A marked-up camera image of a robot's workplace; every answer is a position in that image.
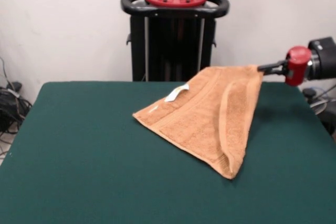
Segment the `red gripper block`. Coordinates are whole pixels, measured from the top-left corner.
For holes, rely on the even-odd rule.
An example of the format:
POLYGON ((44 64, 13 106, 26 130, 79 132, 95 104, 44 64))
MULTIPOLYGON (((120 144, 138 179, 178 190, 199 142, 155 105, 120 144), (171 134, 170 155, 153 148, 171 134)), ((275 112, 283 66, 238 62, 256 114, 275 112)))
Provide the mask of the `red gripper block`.
POLYGON ((286 76, 285 83, 289 86, 299 86, 303 83, 308 62, 311 60, 311 51, 304 46, 294 46, 289 49, 286 60, 257 67, 264 76, 286 76), (287 70, 279 69, 287 62, 287 70))

